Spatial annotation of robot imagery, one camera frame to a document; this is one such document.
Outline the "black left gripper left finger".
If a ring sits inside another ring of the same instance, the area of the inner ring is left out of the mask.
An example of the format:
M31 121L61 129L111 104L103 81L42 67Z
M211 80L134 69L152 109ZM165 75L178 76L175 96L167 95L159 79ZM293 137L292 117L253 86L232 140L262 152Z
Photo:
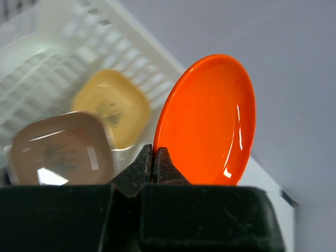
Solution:
M139 251L152 146L104 185L1 188L1 251Z

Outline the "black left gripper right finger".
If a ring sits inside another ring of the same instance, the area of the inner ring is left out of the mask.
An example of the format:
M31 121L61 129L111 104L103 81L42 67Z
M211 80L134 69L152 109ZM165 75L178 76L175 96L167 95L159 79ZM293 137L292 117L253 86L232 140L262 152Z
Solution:
M264 190L187 184L167 148L158 149L154 167L157 182L140 192L143 251L285 251Z

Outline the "pink square panda dish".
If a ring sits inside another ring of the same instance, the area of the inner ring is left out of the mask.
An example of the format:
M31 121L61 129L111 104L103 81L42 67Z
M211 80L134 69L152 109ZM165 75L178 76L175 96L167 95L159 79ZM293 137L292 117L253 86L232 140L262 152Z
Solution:
M14 185L106 184L115 172L105 127L81 111L34 121L13 137L7 173Z

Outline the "orange round plate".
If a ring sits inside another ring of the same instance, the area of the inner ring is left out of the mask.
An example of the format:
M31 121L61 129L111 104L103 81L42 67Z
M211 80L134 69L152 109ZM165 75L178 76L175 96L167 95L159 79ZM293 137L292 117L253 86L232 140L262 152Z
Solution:
M256 98L243 65L214 54L192 64L171 90L160 114L153 151L167 148L192 184L237 185L256 131Z

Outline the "yellow square panda dish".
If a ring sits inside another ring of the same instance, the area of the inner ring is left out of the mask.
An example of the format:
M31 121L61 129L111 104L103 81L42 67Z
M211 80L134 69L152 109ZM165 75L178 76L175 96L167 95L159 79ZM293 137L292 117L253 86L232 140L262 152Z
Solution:
M144 93L112 69L94 73L74 97L71 110L98 116L117 150L135 145L152 113Z

